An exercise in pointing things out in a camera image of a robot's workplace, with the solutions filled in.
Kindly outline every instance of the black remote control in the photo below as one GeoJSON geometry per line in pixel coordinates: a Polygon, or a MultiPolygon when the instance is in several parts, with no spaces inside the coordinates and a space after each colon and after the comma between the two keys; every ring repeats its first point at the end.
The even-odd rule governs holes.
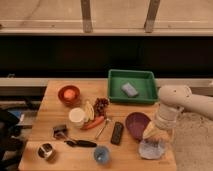
{"type": "Polygon", "coordinates": [[[115,122],[115,126],[114,126],[112,137],[111,137],[112,144],[115,144],[115,145],[120,144],[123,129],[124,129],[124,126],[121,122],[115,122]]]}

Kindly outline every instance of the green tray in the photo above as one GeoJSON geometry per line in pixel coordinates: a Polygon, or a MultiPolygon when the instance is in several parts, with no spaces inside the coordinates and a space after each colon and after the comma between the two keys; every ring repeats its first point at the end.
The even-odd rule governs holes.
{"type": "Polygon", "coordinates": [[[158,100],[154,74],[150,71],[116,70],[108,73],[108,98],[110,102],[154,104],[158,100]],[[129,82],[138,92],[128,97],[121,86],[129,82]]]}

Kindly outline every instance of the white mug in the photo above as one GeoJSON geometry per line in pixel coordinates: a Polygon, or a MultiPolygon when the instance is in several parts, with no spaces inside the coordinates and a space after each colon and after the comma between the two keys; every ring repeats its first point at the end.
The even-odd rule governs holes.
{"type": "Polygon", "coordinates": [[[69,112],[69,119],[77,128],[81,128],[86,121],[86,113],[79,107],[73,108],[69,112]]]}

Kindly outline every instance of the chair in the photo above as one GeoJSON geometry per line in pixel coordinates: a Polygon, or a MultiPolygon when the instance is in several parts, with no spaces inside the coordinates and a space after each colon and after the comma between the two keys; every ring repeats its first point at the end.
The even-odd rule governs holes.
{"type": "Polygon", "coordinates": [[[10,165],[19,163],[21,156],[15,156],[3,160],[6,151],[20,150],[23,142],[13,138],[13,128],[19,122],[19,119],[6,110],[0,109],[0,170],[6,170],[10,165]]]}

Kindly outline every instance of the blue mug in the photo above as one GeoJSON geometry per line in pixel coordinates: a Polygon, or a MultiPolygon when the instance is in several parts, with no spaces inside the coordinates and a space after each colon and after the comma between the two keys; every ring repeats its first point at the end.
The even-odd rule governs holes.
{"type": "Polygon", "coordinates": [[[109,150],[105,146],[97,146],[94,151],[94,159],[99,164],[106,164],[109,161],[109,150]]]}

